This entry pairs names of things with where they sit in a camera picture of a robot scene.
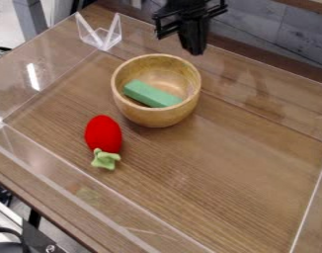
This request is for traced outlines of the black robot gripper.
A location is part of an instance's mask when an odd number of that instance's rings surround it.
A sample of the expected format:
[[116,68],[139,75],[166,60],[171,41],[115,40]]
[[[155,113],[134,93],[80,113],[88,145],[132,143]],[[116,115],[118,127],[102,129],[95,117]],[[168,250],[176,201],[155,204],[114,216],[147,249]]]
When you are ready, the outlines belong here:
[[226,0],[218,0],[215,4],[211,1],[166,0],[152,14],[158,39],[178,33],[182,47],[194,55],[204,52],[210,20],[225,14],[229,8]]

